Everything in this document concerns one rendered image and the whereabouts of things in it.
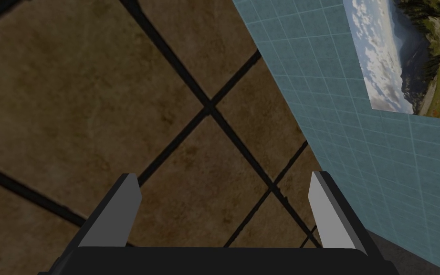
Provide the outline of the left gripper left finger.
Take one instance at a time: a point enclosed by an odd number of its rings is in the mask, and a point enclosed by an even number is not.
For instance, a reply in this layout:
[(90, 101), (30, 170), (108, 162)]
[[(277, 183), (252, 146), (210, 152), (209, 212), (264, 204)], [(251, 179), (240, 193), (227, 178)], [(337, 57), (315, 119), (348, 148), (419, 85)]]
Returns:
[(122, 174), (80, 229), (77, 246), (124, 247), (141, 201), (136, 174)]

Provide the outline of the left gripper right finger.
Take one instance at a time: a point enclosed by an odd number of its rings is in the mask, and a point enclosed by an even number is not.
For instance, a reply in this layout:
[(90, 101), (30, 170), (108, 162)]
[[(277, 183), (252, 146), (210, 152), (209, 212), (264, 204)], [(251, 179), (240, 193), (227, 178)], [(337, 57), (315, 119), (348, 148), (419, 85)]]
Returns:
[(376, 255), (376, 244), (327, 171), (311, 173), (308, 200), (324, 248)]

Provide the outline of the mountain landscape picture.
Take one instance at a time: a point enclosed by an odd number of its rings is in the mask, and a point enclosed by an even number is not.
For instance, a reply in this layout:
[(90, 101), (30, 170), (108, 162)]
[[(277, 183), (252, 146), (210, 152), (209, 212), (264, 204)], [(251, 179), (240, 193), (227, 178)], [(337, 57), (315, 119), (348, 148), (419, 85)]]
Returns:
[(440, 0), (343, 0), (371, 107), (440, 118)]

